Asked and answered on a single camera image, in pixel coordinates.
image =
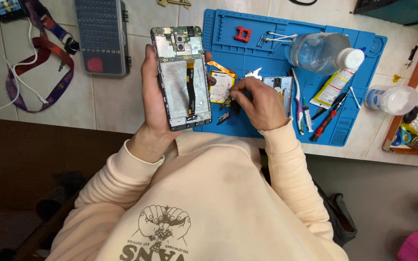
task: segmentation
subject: red phone holder clamp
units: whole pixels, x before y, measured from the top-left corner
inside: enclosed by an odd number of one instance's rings
[[[252,30],[246,29],[244,27],[237,27],[236,30],[238,31],[238,34],[235,36],[235,40],[245,43],[249,42]]]

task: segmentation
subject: plastic bottle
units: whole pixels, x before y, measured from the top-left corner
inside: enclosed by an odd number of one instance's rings
[[[364,103],[391,115],[404,115],[415,107],[417,101],[417,91],[412,87],[377,85],[369,88]]]
[[[323,76],[358,68],[365,57],[363,51],[351,48],[351,41],[342,33],[302,34],[291,41],[285,52],[292,65]]]

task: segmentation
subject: sweatshirt cuff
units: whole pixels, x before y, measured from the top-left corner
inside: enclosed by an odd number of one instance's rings
[[[110,157],[111,171],[119,176],[133,178],[137,181],[149,181],[156,170],[164,163],[164,155],[156,163],[143,161],[128,151],[127,141],[124,142],[118,153]]]
[[[281,154],[294,150],[299,145],[296,133],[293,129],[293,120],[287,125],[275,130],[260,130],[259,133],[266,140],[266,152],[270,154]]]

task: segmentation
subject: black bag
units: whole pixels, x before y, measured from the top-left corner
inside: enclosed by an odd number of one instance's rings
[[[327,194],[325,194],[315,181],[314,184],[317,187],[319,195],[324,200],[324,206],[330,216],[329,221],[333,226],[333,241],[340,247],[343,247],[346,243],[354,239],[357,234],[356,225],[352,221],[351,215],[343,201],[343,194],[337,193],[328,198]]]

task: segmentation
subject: cotton swab container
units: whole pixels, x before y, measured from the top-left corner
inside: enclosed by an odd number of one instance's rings
[[[365,104],[391,115],[410,112],[418,101],[417,91],[409,86],[372,86],[367,92]]]

